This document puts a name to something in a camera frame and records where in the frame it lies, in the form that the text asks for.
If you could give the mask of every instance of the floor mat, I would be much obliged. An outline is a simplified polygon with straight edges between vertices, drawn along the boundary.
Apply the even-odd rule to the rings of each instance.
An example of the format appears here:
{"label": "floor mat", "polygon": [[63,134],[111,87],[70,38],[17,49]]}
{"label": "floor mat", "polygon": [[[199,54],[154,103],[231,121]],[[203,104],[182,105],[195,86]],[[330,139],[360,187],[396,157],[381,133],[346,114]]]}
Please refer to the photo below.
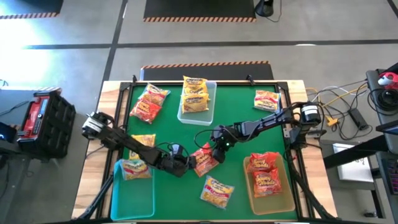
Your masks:
{"label": "floor mat", "polygon": [[251,61],[148,65],[141,68],[140,80],[182,80],[183,75],[208,80],[245,80],[247,75],[254,80],[274,79],[268,61]]}
{"label": "floor mat", "polygon": [[1,0],[0,19],[30,19],[57,16],[63,0]]}
{"label": "floor mat", "polygon": [[147,0],[144,22],[255,22],[252,0]]}

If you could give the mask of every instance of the wooden table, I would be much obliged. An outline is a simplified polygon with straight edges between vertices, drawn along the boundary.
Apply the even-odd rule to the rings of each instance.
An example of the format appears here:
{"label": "wooden table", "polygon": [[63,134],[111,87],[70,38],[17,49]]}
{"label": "wooden table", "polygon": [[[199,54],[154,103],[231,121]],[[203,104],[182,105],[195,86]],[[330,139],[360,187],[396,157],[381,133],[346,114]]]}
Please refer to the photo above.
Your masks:
{"label": "wooden table", "polygon": [[[302,80],[266,80],[266,82],[287,82],[292,103],[296,101],[308,100],[304,82]],[[114,116],[119,95],[120,83],[121,81],[104,82],[99,98],[98,110]],[[121,111],[124,111],[125,107],[126,102],[124,101]],[[124,115],[121,114],[119,120],[122,121],[123,116]],[[307,142],[318,145],[318,142],[314,139],[308,139]],[[99,147],[99,141],[92,141],[88,145],[87,153],[90,153],[91,151],[94,151]],[[331,194],[321,151],[316,147],[309,146],[302,150],[302,154],[311,191],[330,214],[332,214],[333,216],[337,216],[335,203]],[[102,149],[96,153],[93,153],[92,155],[90,155],[90,157],[86,159],[83,167],[83,172],[81,174],[80,185],[76,196],[75,207],[73,208],[72,218],[81,215],[85,211],[86,207],[93,201],[97,193],[100,191],[106,155],[107,149]],[[111,190],[108,191],[107,196],[105,197],[103,216],[108,216],[110,194]],[[300,202],[302,205],[303,215],[306,217],[308,216],[308,212],[306,209],[306,201],[303,193],[300,193]]]}

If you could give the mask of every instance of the plastic bin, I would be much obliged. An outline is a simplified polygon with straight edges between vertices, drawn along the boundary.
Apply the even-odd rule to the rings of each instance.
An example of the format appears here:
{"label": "plastic bin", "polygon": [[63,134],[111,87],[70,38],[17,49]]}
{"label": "plastic bin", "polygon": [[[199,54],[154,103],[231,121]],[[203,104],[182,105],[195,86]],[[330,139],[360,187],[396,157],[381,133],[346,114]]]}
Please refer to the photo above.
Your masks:
{"label": "plastic bin", "polygon": [[216,103],[217,82],[206,81],[206,86],[210,101],[208,102],[208,111],[197,113],[182,113],[182,99],[180,100],[180,108],[178,109],[177,118],[184,124],[196,124],[209,126],[213,122],[214,108]]}
{"label": "plastic bin", "polygon": [[155,213],[155,172],[152,178],[124,180],[120,161],[114,165],[111,219],[131,220]]}
{"label": "plastic bin", "polygon": [[289,181],[285,171],[285,165],[282,156],[276,159],[275,166],[279,171],[279,179],[282,185],[282,192],[266,197],[254,197],[254,181],[252,173],[246,172],[246,167],[250,163],[250,157],[243,160],[243,172],[246,178],[246,185],[248,187],[248,194],[250,206],[254,214],[265,215],[277,212],[290,212],[295,208],[292,191],[290,190]]}

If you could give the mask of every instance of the teal tray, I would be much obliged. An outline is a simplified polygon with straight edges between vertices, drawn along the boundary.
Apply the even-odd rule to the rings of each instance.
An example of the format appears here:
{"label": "teal tray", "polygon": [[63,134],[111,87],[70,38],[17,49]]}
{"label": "teal tray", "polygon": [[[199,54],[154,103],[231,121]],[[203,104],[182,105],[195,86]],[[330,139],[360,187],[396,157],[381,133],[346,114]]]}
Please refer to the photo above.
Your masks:
{"label": "teal tray", "polygon": [[124,180],[120,161],[115,163],[111,209],[112,220],[132,220],[148,218],[154,215],[155,172],[153,169],[150,171],[152,178]]}

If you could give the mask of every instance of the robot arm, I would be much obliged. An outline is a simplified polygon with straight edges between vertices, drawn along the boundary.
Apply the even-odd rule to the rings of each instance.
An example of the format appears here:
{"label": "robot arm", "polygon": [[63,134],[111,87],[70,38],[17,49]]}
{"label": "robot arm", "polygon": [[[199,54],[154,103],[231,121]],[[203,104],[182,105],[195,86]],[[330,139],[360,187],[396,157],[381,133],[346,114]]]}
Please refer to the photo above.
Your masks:
{"label": "robot arm", "polygon": [[[300,120],[293,117],[293,110],[300,108]],[[298,148],[305,145],[305,135],[311,127],[321,123],[321,117],[316,104],[311,102],[294,103],[292,106],[274,113],[258,121],[245,121],[234,123],[231,126],[217,126],[210,139],[215,142],[213,157],[220,163],[225,160],[225,152],[237,142],[250,141],[261,132],[281,124],[294,124],[290,130],[290,146]]]}
{"label": "robot arm", "polygon": [[194,157],[183,155],[184,148],[178,144],[171,144],[170,152],[158,147],[149,147],[127,135],[123,129],[115,127],[114,119],[109,115],[96,112],[92,113],[83,125],[83,135],[89,140],[100,139],[101,143],[109,148],[126,147],[137,153],[148,165],[164,170],[177,177],[181,177],[188,169],[196,167]]}

